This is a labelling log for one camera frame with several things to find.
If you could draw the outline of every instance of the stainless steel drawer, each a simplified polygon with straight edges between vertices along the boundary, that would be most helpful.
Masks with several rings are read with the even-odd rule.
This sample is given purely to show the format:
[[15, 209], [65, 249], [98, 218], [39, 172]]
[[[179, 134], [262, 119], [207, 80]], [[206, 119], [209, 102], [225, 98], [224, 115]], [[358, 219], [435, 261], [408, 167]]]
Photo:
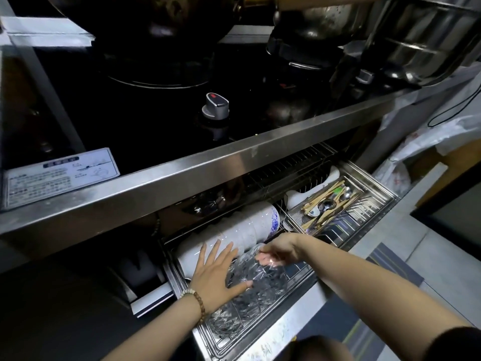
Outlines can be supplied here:
[[[330, 166], [335, 163], [340, 170], [340, 174], [345, 177], [349, 185], [362, 191], [363, 194], [345, 212], [341, 213], [327, 227], [316, 233], [315, 236], [332, 245], [349, 250], [390, 210], [398, 198], [353, 163], [336, 160], [335, 156], [333, 156], [334, 152], [326, 145], [319, 144], [315, 147], [316, 150], [322, 153], [319, 155], [318, 164], [310, 165], [304, 170], [291, 174], [289, 179], [286, 176], [282, 180], [270, 182], [267, 186], [262, 184], [262, 179], [254, 180], [259, 183], [259, 188], [263, 193], [258, 199], [270, 201], [277, 207], [281, 215], [281, 221], [286, 219], [286, 223], [292, 227], [292, 230], [304, 232], [300, 226], [302, 222], [300, 222], [299, 216], [295, 212], [287, 212], [283, 200], [284, 193], [287, 190], [300, 192], [310, 190], [325, 180]], [[303, 156], [308, 155], [302, 151], [298, 153], [299, 162], [302, 161]], [[258, 175], [258, 177], [265, 176], [265, 178], [271, 177], [270, 173], [285, 169], [286, 162], [281, 160], [277, 162], [277, 166], [270, 166], [267, 172], [254, 172], [251, 173], [251, 177], [254, 175]], [[209, 223], [220, 220], [221, 217], [228, 216], [231, 212], [224, 213], [222, 216], [210, 220]], [[196, 226], [195, 230], [202, 230], [206, 225], [207, 223], [203, 223], [200, 226]], [[281, 226], [277, 234], [285, 230]], [[180, 293], [188, 287], [188, 282], [182, 277], [173, 253], [178, 243], [188, 235], [189, 232], [184, 231], [181, 236], [174, 236], [171, 239], [159, 241], [166, 258], [164, 271], [176, 297], [179, 297]], [[281, 295], [269, 308], [262, 311], [257, 318], [249, 322], [243, 322], [244, 327], [236, 335], [219, 337], [207, 324], [203, 324], [193, 330], [195, 340], [205, 359], [235, 360], [239, 358], [317, 282], [315, 273], [305, 263], [292, 265], [286, 271], [289, 276], [288, 291]]]

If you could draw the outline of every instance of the pull-out drawer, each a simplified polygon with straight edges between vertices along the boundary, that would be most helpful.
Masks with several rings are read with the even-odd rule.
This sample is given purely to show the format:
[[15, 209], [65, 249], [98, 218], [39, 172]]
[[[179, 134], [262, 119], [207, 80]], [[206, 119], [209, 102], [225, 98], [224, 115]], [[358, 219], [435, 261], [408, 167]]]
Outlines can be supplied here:
[[[300, 233], [305, 232], [302, 224], [306, 219], [298, 211], [299, 206], [287, 210], [284, 194], [288, 190], [305, 193], [314, 188], [326, 179], [332, 165], [339, 169], [341, 179], [356, 192], [360, 192], [360, 196], [328, 225], [310, 234], [332, 245], [349, 250], [395, 205], [398, 198], [354, 164], [339, 160], [338, 155], [325, 145], [318, 144], [250, 173], [249, 179], [255, 182], [256, 189], [252, 190], [250, 196], [243, 203], [252, 202], [249, 198], [271, 202], [280, 213], [282, 222], [276, 235], [286, 231], [286, 228]], [[206, 225], [216, 223], [224, 216], [229, 216], [240, 206], [232, 206], [218, 216], [210, 215], [208, 221], [196, 223], [189, 229], [184, 228], [181, 235], [173, 235], [159, 241], [166, 258], [164, 272], [176, 297], [179, 297], [180, 293], [188, 287], [188, 280], [183, 278], [174, 255], [178, 244], [189, 236], [190, 231], [200, 231]], [[205, 359], [238, 359], [246, 352], [249, 353], [250, 349], [255, 348], [256, 341], [264, 333], [274, 328], [274, 325], [278, 326], [279, 320], [301, 298], [303, 303], [309, 303], [309, 301], [306, 302], [304, 295], [308, 295], [307, 293], [317, 284], [317, 277], [310, 266], [305, 263], [295, 264], [287, 267], [286, 273], [289, 279], [287, 291], [280, 295], [272, 305], [263, 309], [256, 318], [249, 321], [240, 320], [242, 328], [235, 335], [221, 337], [209, 327], [208, 323], [194, 329], [195, 340]], [[275, 358], [276, 355], [276, 352], [269, 351], [263, 358]]]

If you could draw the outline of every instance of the pot handle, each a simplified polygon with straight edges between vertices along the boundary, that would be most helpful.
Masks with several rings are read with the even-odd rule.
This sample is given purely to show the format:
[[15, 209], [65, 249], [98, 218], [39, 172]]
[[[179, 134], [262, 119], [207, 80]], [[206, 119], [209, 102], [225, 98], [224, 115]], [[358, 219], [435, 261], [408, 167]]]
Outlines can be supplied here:
[[374, 1], [380, 0], [244, 0], [244, 7], [276, 5], [279, 11], [291, 11]]

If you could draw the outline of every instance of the black cable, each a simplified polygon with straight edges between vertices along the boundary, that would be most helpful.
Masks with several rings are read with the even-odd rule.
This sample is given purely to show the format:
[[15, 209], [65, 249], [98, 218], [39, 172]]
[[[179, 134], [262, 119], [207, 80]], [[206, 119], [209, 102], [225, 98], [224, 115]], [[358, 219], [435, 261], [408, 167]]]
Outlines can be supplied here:
[[[476, 91], [474, 91], [470, 96], [468, 96], [467, 98], [465, 98], [463, 101], [461, 101], [460, 103], [458, 103], [458, 104], [450, 107], [449, 109], [444, 110], [442, 113], [439, 113], [439, 114], [437, 114], [435, 117], [433, 117], [432, 119], [430, 119], [430, 121], [428, 121], [428, 127], [429, 127], [429, 128], [434, 128], [434, 127], [438, 126], [439, 124], [445, 123], [445, 122], [447, 122], [448, 120], [453, 119], [455, 116], [458, 116], [464, 109], [466, 109], [466, 108], [468, 107], [469, 104], [472, 103], [472, 101], [473, 101], [480, 93], [481, 93], [481, 84], [478, 86], [478, 88], [476, 89]], [[440, 122], [438, 122], [438, 123], [436, 123], [436, 124], [434, 124], [434, 125], [430, 125], [431, 122], [432, 122], [433, 120], [435, 120], [437, 117], [439, 117], [439, 116], [441, 116], [441, 115], [443, 115], [443, 114], [446, 114], [449, 110], [452, 110], [452, 109], [460, 106], [461, 104], [465, 103], [465, 102], [468, 101], [468, 100], [469, 100], [469, 102], [468, 102], [462, 109], [460, 109], [456, 114], [451, 115], [448, 119], [445, 119], [445, 120], [443, 120], [443, 121], [440, 121]]]

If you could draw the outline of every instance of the left hand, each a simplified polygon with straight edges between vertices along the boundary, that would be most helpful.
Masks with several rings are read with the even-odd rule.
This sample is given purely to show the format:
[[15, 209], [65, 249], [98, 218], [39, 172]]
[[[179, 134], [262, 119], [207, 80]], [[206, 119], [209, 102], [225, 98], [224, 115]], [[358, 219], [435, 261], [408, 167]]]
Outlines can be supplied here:
[[252, 281], [245, 281], [230, 289], [225, 287], [227, 270], [237, 255], [237, 248], [232, 251], [234, 243], [231, 242], [219, 256], [215, 258], [220, 243], [220, 241], [215, 243], [205, 263], [204, 259], [207, 246], [205, 243], [203, 244], [197, 261], [197, 267], [195, 268], [194, 276], [189, 286], [191, 289], [197, 291], [197, 294], [201, 297], [207, 314], [212, 314], [225, 303], [237, 295], [242, 294], [248, 288], [252, 287], [253, 283]]

